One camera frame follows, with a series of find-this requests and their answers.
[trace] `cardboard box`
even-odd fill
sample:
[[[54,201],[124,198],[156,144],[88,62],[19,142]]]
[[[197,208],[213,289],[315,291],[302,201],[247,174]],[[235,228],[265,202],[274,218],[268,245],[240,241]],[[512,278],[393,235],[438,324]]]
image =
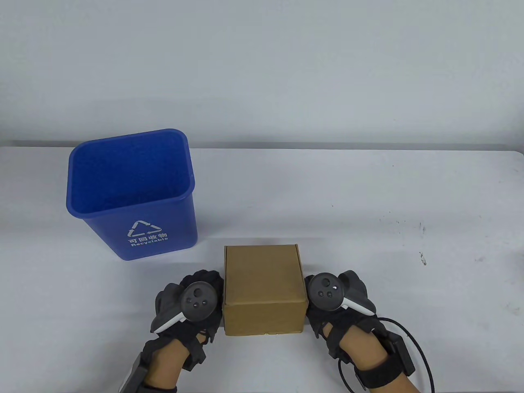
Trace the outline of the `cardboard box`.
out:
[[[226,335],[300,333],[307,307],[297,245],[225,247]]]

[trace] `hand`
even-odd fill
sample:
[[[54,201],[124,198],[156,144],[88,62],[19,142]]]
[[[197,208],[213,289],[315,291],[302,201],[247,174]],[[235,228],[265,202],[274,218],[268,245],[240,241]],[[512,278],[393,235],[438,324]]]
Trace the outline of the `hand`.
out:
[[[310,297],[309,283],[313,277],[314,276],[311,275],[305,278],[308,298]],[[347,271],[340,274],[339,279],[352,289],[353,296],[360,297],[361,300],[368,302],[373,310],[375,309],[375,306],[367,299],[366,286],[360,281],[356,273]],[[382,330],[384,328],[376,316],[366,316],[351,308],[344,309],[342,307],[334,311],[325,311],[315,306],[311,299],[309,300],[306,316],[309,319],[313,332],[317,338],[322,336],[326,340],[329,353],[333,358],[339,358],[345,363],[351,362],[352,360],[349,354],[340,347],[340,341],[352,326],[358,325],[367,333],[371,332],[372,329]]]
[[[224,290],[224,280],[216,270],[200,270],[193,275],[185,276],[178,286],[168,284],[156,297],[156,314],[158,315],[159,312],[172,307],[173,302],[178,301],[178,297],[184,289],[197,281],[208,282],[215,289],[218,297],[215,310],[211,315],[209,315],[209,317],[199,322],[192,322],[189,320],[177,322],[162,333],[159,333],[159,337],[172,337],[173,339],[179,339],[184,344],[184,341],[196,337],[197,334],[201,334],[205,336],[203,344],[207,344],[208,341],[213,342],[215,333],[219,328],[220,321],[222,320],[222,297]]]
[[[153,353],[168,346],[173,340],[178,340],[189,351],[189,356],[183,365],[185,370],[191,371],[197,363],[202,363],[205,360],[202,345],[207,344],[209,341],[213,342],[215,333],[222,320],[224,280],[219,273],[215,270],[200,270],[193,275],[185,276],[180,285],[167,284],[164,290],[157,294],[155,310],[157,315],[169,312],[180,301],[180,295],[185,288],[197,281],[205,281],[215,289],[218,298],[215,309],[202,321],[179,321],[158,333],[158,338],[147,342],[142,351],[143,359],[147,363],[150,362]]]
[[[305,287],[308,290],[309,298],[309,282],[314,277],[314,275],[307,276],[305,280]],[[365,315],[355,311],[353,309],[343,309],[342,307],[334,311],[325,311],[319,309],[313,304],[310,300],[308,309],[306,310],[306,316],[308,317],[309,323],[313,328],[313,332],[318,338],[319,335],[324,339],[327,338],[332,327],[339,329],[344,329],[347,331],[351,326],[356,324],[363,318],[368,318]]]

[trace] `blue recycling bin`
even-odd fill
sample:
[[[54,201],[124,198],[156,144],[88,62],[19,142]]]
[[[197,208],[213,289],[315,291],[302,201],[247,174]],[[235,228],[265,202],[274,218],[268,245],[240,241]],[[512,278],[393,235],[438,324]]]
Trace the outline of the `blue recycling bin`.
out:
[[[176,129],[92,140],[69,157],[67,209],[122,259],[197,242],[188,140]]]

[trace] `bin rim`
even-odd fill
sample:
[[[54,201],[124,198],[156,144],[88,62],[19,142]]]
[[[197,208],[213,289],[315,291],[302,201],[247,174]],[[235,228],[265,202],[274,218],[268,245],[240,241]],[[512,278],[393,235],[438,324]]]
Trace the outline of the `bin rim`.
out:
[[[188,187],[188,189],[187,189],[187,191],[185,193],[183,193],[183,194],[181,194],[179,196],[175,196],[173,198],[164,198],[164,199],[159,199],[157,201],[137,203],[137,204],[134,204],[134,205],[131,205],[131,206],[121,206],[119,208],[107,209],[107,210],[102,210],[102,211],[99,211],[99,212],[92,212],[92,213],[80,213],[80,212],[77,212],[73,208],[73,206],[71,204],[71,198],[72,198],[72,196],[71,196],[71,187],[72,187],[71,179],[72,179],[72,173],[73,173],[73,160],[74,160],[75,154],[77,153],[77,151],[80,148],[82,148],[83,146],[86,146],[86,145],[99,143],[99,142],[105,141],[105,140],[121,139],[121,138],[135,138],[135,137],[143,136],[144,134],[160,134],[160,133],[174,133],[174,134],[179,135],[182,138],[182,140],[183,140],[184,150],[186,152],[185,158],[186,158],[188,169],[189,169],[189,187]],[[109,138],[100,138],[100,139],[88,140],[88,141],[82,142],[78,146],[76,146],[71,151],[71,153],[69,154],[69,167],[68,167],[68,178],[67,178],[67,196],[66,196],[66,203],[65,203],[65,205],[66,205],[66,208],[67,208],[69,214],[71,214],[73,217],[76,217],[78,219],[83,219],[83,220],[94,219],[94,218],[97,218],[97,217],[100,217],[100,216],[104,216],[104,215],[108,215],[108,214],[114,214],[114,213],[120,213],[120,212],[129,211],[130,209],[134,209],[136,207],[154,206],[154,205],[158,205],[158,204],[164,204],[167,201],[169,201],[169,202],[179,202],[179,201],[184,200],[188,196],[190,196],[193,193],[194,188],[195,188],[195,176],[194,176],[194,173],[193,173],[193,165],[191,164],[191,156],[190,156],[190,153],[189,153],[188,138],[180,130],[177,130],[177,129],[174,129],[174,128],[165,128],[165,129],[159,129],[159,130],[155,130],[155,131],[146,131],[146,132],[143,132],[143,133],[136,133],[136,134],[129,134],[129,135],[119,135],[119,136],[113,136],[113,137],[109,137]]]

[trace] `black glove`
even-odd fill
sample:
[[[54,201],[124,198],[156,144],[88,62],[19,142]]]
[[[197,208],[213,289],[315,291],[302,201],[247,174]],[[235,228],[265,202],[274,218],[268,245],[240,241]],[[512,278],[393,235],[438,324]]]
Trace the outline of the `black glove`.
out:
[[[152,353],[169,344],[172,340],[179,340],[185,346],[190,355],[186,359],[183,368],[191,371],[197,363],[202,363],[205,360],[205,353],[202,345],[209,341],[213,342],[215,333],[219,328],[222,320],[222,298],[224,291],[224,280],[220,277],[216,270],[200,270],[190,276],[185,276],[180,282],[180,285],[167,284],[165,289],[158,293],[155,299],[155,310],[158,315],[159,312],[166,308],[173,307],[175,301],[179,301],[179,297],[190,284],[197,281],[205,281],[213,286],[216,291],[218,302],[215,310],[206,319],[199,322],[191,322],[185,320],[177,322],[173,326],[167,328],[158,334],[158,339],[148,341],[144,346],[143,358],[147,361],[151,359]],[[205,341],[201,344],[197,339],[197,334],[205,336]]]
[[[307,276],[305,280],[305,287],[308,291],[309,298],[309,282],[314,277],[314,275]],[[339,275],[341,280],[345,280],[342,274]],[[367,297],[367,291],[365,289],[364,283],[362,283],[364,295]],[[379,329],[380,331],[385,331],[384,325],[382,325],[377,316],[367,316],[355,311],[351,308],[343,309],[339,307],[334,311],[325,311],[319,309],[313,304],[310,300],[308,309],[306,311],[306,316],[308,317],[309,323],[315,336],[319,338],[322,336],[326,340],[326,345],[329,349],[329,353],[334,359],[341,359],[344,363],[351,362],[349,355],[343,351],[339,342],[342,337],[346,334],[349,328],[353,325],[357,325],[359,328],[366,332],[371,332],[374,329]],[[324,335],[323,329],[328,324],[333,325],[328,337]]]

